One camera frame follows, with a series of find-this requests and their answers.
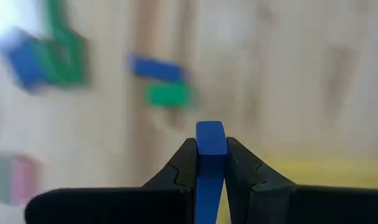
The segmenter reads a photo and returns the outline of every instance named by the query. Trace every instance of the yellow surface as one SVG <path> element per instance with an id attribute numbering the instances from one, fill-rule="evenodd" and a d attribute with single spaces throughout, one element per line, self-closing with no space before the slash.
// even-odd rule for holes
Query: yellow surface
<path id="1" fill-rule="evenodd" d="M 268 165 L 297 184 L 378 189 L 378 159 L 365 161 L 328 161 L 265 159 Z M 219 224 L 228 224 L 229 207 L 224 189 L 219 206 Z"/>

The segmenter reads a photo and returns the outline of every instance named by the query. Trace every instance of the pink block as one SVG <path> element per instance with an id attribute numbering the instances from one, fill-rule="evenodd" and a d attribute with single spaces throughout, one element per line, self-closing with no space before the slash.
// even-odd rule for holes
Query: pink block
<path id="1" fill-rule="evenodd" d="M 11 199 L 14 204 L 29 202 L 37 191 L 36 163 L 26 156 L 14 156 L 12 161 Z"/>

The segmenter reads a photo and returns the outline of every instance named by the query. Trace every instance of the blue block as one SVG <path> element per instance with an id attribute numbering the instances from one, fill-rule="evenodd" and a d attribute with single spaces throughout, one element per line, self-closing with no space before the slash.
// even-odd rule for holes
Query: blue block
<path id="1" fill-rule="evenodd" d="M 219 121 L 201 121 L 196 125 L 198 177 L 196 224 L 214 224 L 218 214 L 224 181 L 224 163 L 228 153 L 224 128 Z"/>
<path id="2" fill-rule="evenodd" d="M 16 76 L 18 84 L 26 90 L 33 90 L 40 83 L 46 82 L 45 70 L 41 67 L 36 53 L 36 39 L 29 34 L 15 30 L 13 43 L 1 47 L 0 53 L 6 58 Z"/>
<path id="3" fill-rule="evenodd" d="M 134 74 L 141 78 L 154 78 L 169 83 L 183 83 L 184 69 L 171 62 L 134 55 L 131 69 Z"/>

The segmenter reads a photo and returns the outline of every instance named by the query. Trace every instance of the blurry background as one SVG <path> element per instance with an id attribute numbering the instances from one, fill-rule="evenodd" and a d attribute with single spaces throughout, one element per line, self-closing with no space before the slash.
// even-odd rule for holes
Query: blurry background
<path id="1" fill-rule="evenodd" d="M 0 35 L 19 26 L 48 36 L 43 6 L 0 1 Z M 30 95 L 0 57 L 0 152 L 38 160 L 41 192 L 142 185 L 202 119 L 221 120 L 228 136 L 294 182 L 378 188 L 378 0 L 67 6 L 72 29 L 89 43 L 90 86 Z M 133 52 L 184 65 L 194 105 L 146 105 L 148 81 L 127 66 Z M 0 211 L 20 213 L 1 204 Z"/>

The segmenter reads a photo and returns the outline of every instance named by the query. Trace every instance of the green block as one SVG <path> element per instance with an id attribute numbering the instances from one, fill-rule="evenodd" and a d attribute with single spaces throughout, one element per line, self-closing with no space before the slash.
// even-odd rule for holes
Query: green block
<path id="1" fill-rule="evenodd" d="M 6 155 L 0 155 L 0 202 L 6 205 L 11 204 L 11 177 L 12 162 Z"/>
<path id="2" fill-rule="evenodd" d="M 146 92 L 146 101 L 153 106 L 187 106 L 191 101 L 191 88 L 184 84 L 152 83 Z"/>

